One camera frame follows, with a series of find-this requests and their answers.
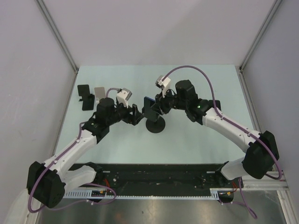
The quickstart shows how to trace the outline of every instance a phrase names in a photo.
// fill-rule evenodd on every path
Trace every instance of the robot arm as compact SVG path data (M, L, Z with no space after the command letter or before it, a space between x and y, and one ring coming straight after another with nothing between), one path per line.
M97 105L92 117L80 127L76 137L59 154L44 163L34 162L28 173L27 188L29 194L49 208L55 207L64 194L86 183L101 182L102 168L87 163L80 169L69 168L90 148L98 144L108 133L109 127L120 121L137 125L143 118L135 104L130 107L128 100L132 93L127 89L118 92L116 105L111 98L103 98Z
M252 135L259 136L259 139L268 146L276 159L279 159L275 138L272 133L268 131L259 133L255 130L249 130L232 119L229 120L233 121L235 125L227 122L228 117L221 112L220 101L216 100L216 107L221 116L214 108L212 100L198 98L195 88L189 80L177 82L177 93L174 94L172 94L170 89L169 78L163 80L163 77L160 77L156 81L156 86L162 89L162 92L156 95L155 100L148 97L144 98L144 115L148 119L148 127L156 127L159 123L161 124L162 122L159 122L161 120L160 116L169 113L171 109L184 110L192 122L197 122L216 130L234 142L245 153L244 157L236 161L224 163L217 171L226 180L233 180L244 175L261 179L274 165L274 161L269 153ZM236 126L245 129L248 133L243 132Z

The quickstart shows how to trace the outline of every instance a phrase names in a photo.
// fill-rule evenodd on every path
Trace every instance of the white table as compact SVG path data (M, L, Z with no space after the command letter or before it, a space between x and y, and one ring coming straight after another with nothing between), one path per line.
M157 66L83 66L80 67L70 104L64 120L56 153L60 152L78 134L78 124L88 120L93 111L82 111L77 85L94 87L127 88L133 92L129 103L143 107L145 96L154 98L160 90L155 81L175 68L172 65ZM222 112L239 123L252 128L239 79L233 65L197 65L210 78L216 99L221 101ZM179 80L189 79L200 98L212 99L205 78L196 70L185 68L170 76L172 89ZM109 96L115 98L116 92ZM244 156L232 142L216 131L192 123L184 111L171 110L163 118L166 128L159 134L150 133L146 119L132 126L124 122L110 127L110 133L94 148L84 154L78 163L223 163Z

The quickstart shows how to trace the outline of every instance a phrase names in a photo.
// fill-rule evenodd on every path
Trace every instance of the reflective floor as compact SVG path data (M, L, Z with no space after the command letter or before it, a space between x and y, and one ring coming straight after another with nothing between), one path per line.
M245 192L254 220L239 205L203 200L116 200L108 205L79 203L62 211L45 209L40 224L285 224L275 191ZM242 201L237 192L234 201ZM64 199L60 205L73 202Z

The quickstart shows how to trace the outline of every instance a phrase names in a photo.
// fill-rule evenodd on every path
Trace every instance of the round black base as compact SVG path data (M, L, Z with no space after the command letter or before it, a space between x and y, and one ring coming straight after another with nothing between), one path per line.
M165 128L165 120L162 117L159 117L156 122L146 120L146 128L152 133L160 133Z

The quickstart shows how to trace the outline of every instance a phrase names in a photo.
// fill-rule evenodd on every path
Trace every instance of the wall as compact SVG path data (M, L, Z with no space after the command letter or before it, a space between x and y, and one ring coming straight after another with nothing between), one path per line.
M280 163L299 211L299 1L284 1L245 67L257 116L275 134Z
M0 223L53 150L74 80L33 0L0 2Z
M240 65L274 0L45 0L78 65Z

